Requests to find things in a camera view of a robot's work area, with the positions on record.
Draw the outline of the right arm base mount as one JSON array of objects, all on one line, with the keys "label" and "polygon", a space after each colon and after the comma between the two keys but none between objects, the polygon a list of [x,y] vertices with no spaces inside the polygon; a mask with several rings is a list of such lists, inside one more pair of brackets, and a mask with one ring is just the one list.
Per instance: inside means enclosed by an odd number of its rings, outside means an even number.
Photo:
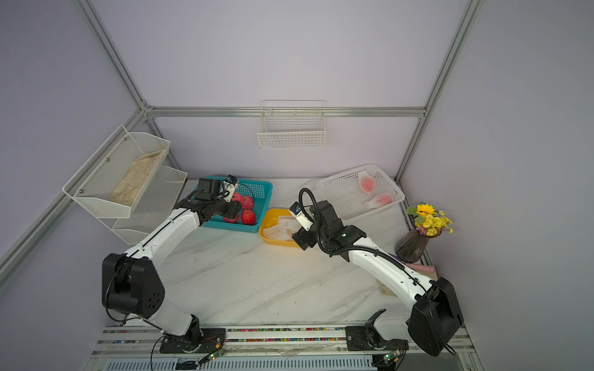
[{"label": "right arm base mount", "polygon": [[380,309],[369,318],[363,326],[347,326],[345,328],[346,347],[349,351],[406,351],[406,339],[386,339],[375,328],[376,321],[385,314],[386,309]]}]

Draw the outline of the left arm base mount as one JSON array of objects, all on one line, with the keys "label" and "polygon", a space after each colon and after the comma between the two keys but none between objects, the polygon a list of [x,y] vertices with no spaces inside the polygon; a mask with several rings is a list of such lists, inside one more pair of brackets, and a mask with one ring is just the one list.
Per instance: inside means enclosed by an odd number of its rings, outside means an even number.
[{"label": "left arm base mount", "polygon": [[203,329],[200,320],[195,315],[191,315],[191,319],[190,327],[185,335],[164,335],[159,348],[161,354],[211,354],[223,349],[227,335],[225,328]]}]

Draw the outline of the netted red apple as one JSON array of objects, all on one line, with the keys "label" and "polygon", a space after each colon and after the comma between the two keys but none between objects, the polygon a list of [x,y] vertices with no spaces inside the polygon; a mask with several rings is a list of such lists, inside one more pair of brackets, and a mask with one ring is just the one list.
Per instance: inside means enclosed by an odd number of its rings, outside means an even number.
[{"label": "netted red apple", "polygon": [[241,212],[241,222],[244,225],[253,226],[257,223],[257,216],[253,210],[243,210]]},{"label": "netted red apple", "polygon": [[226,222],[227,224],[236,224],[239,221],[239,219],[240,219],[240,215],[236,215],[233,218],[227,218],[227,217],[223,218],[224,222]]}]

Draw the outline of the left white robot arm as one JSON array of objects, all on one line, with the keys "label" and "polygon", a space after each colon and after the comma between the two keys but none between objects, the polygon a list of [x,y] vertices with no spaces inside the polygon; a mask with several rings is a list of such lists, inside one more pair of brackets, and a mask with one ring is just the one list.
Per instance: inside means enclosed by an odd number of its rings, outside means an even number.
[{"label": "left white robot arm", "polygon": [[238,187],[234,176],[199,179],[195,190],[146,238],[123,254],[108,255],[101,266],[101,303],[106,312],[135,315],[167,335],[200,338],[199,320],[167,298],[158,268],[190,233],[213,217],[238,216],[241,203],[234,199]]}]

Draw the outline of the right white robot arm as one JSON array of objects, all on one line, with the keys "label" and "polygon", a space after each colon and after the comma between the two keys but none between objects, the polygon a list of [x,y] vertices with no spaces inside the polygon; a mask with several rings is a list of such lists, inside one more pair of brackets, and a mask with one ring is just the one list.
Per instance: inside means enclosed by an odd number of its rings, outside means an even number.
[{"label": "right white robot arm", "polygon": [[380,310],[368,320],[374,341],[409,340],[430,356],[450,351],[449,341],[464,319],[455,288],[445,278],[433,280],[381,249],[360,228],[346,225],[334,207],[319,202],[309,208],[295,202],[289,212],[301,225],[292,239],[303,250],[318,247],[363,268],[404,303],[409,314],[391,317]]}]

